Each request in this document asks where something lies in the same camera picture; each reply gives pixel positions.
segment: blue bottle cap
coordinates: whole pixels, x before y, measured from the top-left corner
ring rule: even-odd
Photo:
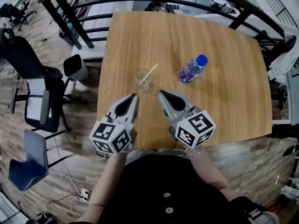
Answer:
[[[207,57],[205,55],[199,55],[196,58],[196,63],[200,66],[205,66],[207,64]]]

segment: wooden table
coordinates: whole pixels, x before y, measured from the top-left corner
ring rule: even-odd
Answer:
[[[199,54],[204,72],[190,84],[178,80]],[[135,73],[159,63],[148,91],[135,87]],[[158,102],[161,89],[187,95],[217,125],[205,145],[248,140],[271,133],[271,95],[263,56],[253,38],[199,18],[154,12],[114,13],[102,63],[97,120],[131,93],[140,104],[135,148],[172,148],[169,121]]]

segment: black shirt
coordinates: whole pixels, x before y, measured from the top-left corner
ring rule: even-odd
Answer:
[[[128,164],[99,223],[250,223],[252,203],[229,202],[203,183],[191,162],[177,156],[147,155]]]

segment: wooden floor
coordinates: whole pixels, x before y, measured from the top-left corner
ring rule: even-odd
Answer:
[[[44,65],[53,66],[63,70],[63,61],[71,54],[72,47],[60,39],[57,35],[57,25],[52,22],[50,15],[42,5],[31,3],[33,9],[38,13],[33,15],[30,25],[24,25],[19,32],[37,50]],[[3,160],[0,161],[0,183],[9,199],[20,206],[29,217],[35,217],[40,212],[47,210],[47,203],[66,196],[66,186],[74,189],[67,172],[62,163],[57,164],[49,170],[49,175],[28,191],[19,192],[8,180],[8,167],[11,159],[24,160],[23,132],[25,128],[31,128],[24,121],[24,102],[16,105],[15,114],[11,114],[8,104],[11,92],[15,87],[21,87],[21,92],[26,93],[26,82],[22,79],[17,82],[17,76],[13,73],[10,65],[4,64],[0,69],[0,148]],[[65,164],[73,177],[78,190],[83,187],[90,190],[95,186],[98,178],[105,168],[104,158],[95,154],[95,148],[90,143],[88,135],[96,121],[98,85],[100,69],[90,70],[91,77],[84,84],[70,84],[68,91],[73,96],[82,96],[89,101],[88,105],[66,105],[64,111],[69,125],[72,127],[70,133],[63,133],[56,140],[47,140],[49,163],[59,159],[55,146],[58,144],[60,155],[73,154],[65,160]],[[226,144],[207,148],[212,160],[227,177],[233,190],[240,195],[247,196],[252,201],[265,207],[273,204],[280,193],[283,184],[290,175],[294,156],[282,158],[283,152],[296,142],[275,140],[270,151],[267,151],[270,140],[261,137],[254,140],[239,143]],[[276,177],[280,175],[280,182],[276,185]],[[69,202],[72,197],[51,203],[49,212],[57,217],[59,223],[76,221],[70,210]],[[74,201],[72,203],[74,212],[81,216],[87,204]],[[282,224],[288,223],[292,215],[283,215]]]

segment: clear glass cup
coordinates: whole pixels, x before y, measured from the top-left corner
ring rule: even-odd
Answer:
[[[142,83],[140,83],[143,78],[148,74],[148,70],[145,69],[140,69],[136,72],[135,74],[135,84],[137,89],[142,90],[142,91],[146,91],[149,89],[150,87],[150,79],[151,79],[151,75],[149,75]]]

